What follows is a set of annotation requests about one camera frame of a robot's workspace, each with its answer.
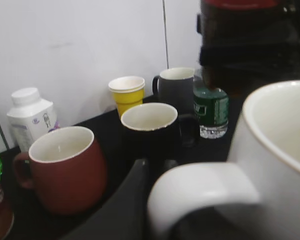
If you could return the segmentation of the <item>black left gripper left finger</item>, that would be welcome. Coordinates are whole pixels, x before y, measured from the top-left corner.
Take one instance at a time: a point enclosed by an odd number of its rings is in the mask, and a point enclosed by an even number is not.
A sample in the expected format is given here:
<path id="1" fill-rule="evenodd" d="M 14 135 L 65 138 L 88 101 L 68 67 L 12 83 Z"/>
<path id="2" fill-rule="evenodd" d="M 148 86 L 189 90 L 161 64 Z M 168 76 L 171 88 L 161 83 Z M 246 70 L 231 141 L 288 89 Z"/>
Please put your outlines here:
<path id="1" fill-rule="evenodd" d="M 64 236 L 64 240 L 141 240 L 145 224 L 149 163 L 134 162 L 128 175 L 88 220 Z"/>

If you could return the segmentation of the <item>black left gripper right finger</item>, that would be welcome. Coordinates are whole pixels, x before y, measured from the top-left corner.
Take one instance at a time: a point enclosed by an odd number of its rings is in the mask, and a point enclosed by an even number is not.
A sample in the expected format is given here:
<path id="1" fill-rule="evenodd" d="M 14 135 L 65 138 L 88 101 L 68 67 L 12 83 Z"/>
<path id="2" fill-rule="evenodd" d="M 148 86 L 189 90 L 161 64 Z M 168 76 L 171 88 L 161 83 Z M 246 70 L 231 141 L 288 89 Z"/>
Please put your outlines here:
<path id="1" fill-rule="evenodd" d="M 167 172 L 178 166 L 178 162 L 174 159 L 166 159 L 164 161 L 164 172 Z"/>

